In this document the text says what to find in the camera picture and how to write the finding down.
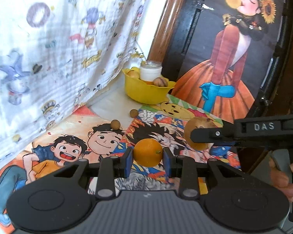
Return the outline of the person's right hand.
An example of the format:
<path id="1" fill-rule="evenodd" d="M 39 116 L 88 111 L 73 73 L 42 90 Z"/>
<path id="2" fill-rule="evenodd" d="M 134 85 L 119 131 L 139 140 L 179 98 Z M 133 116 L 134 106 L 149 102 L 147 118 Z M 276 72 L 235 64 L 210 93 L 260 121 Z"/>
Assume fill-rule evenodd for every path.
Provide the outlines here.
<path id="1" fill-rule="evenodd" d="M 288 198 L 289 202 L 293 202 L 293 183 L 289 181 L 288 176 L 276 168 L 276 164 L 272 158 L 269 159 L 269 167 L 271 168 L 270 176 L 272 186 L 282 191 Z"/>

